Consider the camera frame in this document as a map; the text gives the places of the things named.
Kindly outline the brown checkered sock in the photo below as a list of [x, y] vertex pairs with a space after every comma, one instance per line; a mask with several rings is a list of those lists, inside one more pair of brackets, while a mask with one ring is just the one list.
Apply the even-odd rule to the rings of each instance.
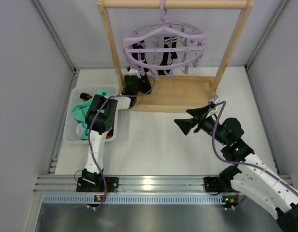
[[88, 93], [81, 93], [79, 96], [80, 99], [82, 99], [84, 102], [90, 100], [92, 96]]

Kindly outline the black sock with blue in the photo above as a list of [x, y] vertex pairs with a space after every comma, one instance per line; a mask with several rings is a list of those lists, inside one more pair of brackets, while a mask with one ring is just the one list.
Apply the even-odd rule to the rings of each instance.
[[[132, 48], [133, 49], [144, 49], [143, 44], [144, 44], [144, 41], [142, 41], [140, 43], [134, 43], [132, 45]], [[146, 63], [147, 64], [145, 53], [139, 53], [139, 55], [140, 55], [141, 60], [143, 61], [143, 63]], [[138, 54], [137, 53], [132, 53], [132, 57], [134, 59], [138, 59]], [[148, 68], [144, 68], [144, 71], [147, 73], [149, 71], [149, 69]]]

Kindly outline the lilac round clip hanger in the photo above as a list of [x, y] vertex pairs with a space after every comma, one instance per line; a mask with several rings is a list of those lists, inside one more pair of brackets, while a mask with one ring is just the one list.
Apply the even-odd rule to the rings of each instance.
[[[197, 67], [202, 58], [207, 36], [197, 27], [184, 22], [169, 21], [166, 19], [167, 9], [162, 0], [159, 5], [160, 21], [150, 23], [134, 30], [123, 39], [123, 51], [130, 69], [137, 70], [141, 75], [150, 74], [155, 80], [161, 75], [158, 70], [164, 71], [169, 79], [173, 78], [172, 71], [181, 69], [183, 74], [188, 74], [189, 66]], [[176, 48], [164, 48], [164, 37], [177, 37]], [[133, 49], [132, 45], [144, 41], [144, 49]], [[160, 66], [163, 53], [176, 52], [178, 58], [169, 60], [168, 66]], [[132, 57], [132, 53], [138, 54], [138, 59]], [[143, 63], [139, 53], [145, 53], [147, 64]]]

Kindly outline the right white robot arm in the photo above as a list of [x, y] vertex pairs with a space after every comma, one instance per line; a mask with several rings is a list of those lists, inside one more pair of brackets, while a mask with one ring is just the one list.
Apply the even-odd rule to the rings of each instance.
[[212, 138], [216, 157], [229, 164], [218, 177], [224, 191], [242, 193], [277, 222], [284, 232], [298, 232], [298, 190], [275, 174], [241, 138], [244, 131], [240, 122], [229, 117], [220, 123], [215, 116], [215, 105], [189, 109], [189, 119], [175, 119], [184, 135], [190, 131], [206, 132]]

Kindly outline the green sock with chevrons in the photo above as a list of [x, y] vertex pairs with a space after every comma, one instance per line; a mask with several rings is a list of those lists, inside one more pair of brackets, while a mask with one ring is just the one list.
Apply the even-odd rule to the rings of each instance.
[[86, 117], [86, 114], [88, 112], [88, 109], [89, 109], [91, 103], [92, 103], [91, 100], [85, 101], [83, 103], [75, 105], [72, 108], [71, 113], [72, 113], [74, 119], [78, 123], [85, 123], [85, 117]]

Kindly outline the green sock with white patches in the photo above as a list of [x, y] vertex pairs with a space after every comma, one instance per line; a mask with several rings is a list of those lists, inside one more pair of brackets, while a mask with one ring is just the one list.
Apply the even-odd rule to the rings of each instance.
[[86, 123], [86, 117], [85, 117], [85, 123], [78, 123], [77, 121], [77, 126], [76, 126], [76, 135], [81, 139], [81, 140], [87, 140], [88, 139], [88, 134], [89, 134], [89, 127], [91, 125], [92, 119], [94, 118], [95, 114], [90, 114], [89, 116], [89, 124]]

